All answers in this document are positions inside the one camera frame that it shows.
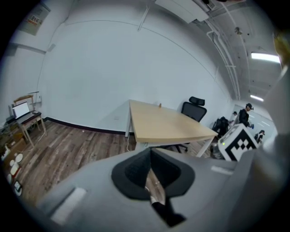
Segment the black baseboard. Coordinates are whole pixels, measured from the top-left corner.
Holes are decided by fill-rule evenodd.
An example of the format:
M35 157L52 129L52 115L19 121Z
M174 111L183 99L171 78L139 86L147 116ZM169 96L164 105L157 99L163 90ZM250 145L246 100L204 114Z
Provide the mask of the black baseboard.
M43 120L44 121L53 121L53 122L56 122L56 123L64 125L64 126L70 126L70 127L73 127L73 128L78 128L78 129L86 130L86 131L94 131L94 132L101 132L101 133L115 134L115 135L125 135L124 131L104 130L104 129L98 129L98 128L93 128L93 127L88 127L88 126L80 126L80 125L76 125L76 124L60 121L60 120L57 120L57 119L54 119L54 118L50 118L50 117L46 117Z

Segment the chair headrest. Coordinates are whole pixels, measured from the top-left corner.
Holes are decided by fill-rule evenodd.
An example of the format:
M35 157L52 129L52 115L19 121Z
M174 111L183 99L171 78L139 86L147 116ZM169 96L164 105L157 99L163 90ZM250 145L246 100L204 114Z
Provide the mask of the chair headrest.
M190 97L189 102L191 102L192 104L195 104L195 105L199 105L199 106L205 105L205 100L197 98L197 97Z

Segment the laptop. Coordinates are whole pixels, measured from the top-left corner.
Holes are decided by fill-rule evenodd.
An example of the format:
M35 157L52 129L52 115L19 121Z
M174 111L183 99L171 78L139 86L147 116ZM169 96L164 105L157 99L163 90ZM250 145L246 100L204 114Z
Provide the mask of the laptop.
M30 113L27 101L13 107L12 109L14 112L15 119L19 124L23 123L25 120L34 116L33 113Z

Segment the checkered marker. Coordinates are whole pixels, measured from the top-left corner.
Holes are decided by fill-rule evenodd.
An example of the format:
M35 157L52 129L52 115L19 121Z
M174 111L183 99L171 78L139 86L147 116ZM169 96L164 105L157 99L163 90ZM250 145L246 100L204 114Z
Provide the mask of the checkered marker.
M218 142L225 160L239 161L245 151L258 147L257 142L243 124L232 127Z

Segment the laptop screen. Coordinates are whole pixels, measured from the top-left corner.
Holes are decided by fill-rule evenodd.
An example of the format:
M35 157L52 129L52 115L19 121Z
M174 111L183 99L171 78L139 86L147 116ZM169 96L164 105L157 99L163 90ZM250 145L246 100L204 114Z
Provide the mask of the laptop screen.
M15 112L15 118L19 118L21 116L23 116L24 114L27 114L30 112L29 108L28 108L28 104L27 102L24 102L20 105L17 105L15 107L13 107L13 110Z

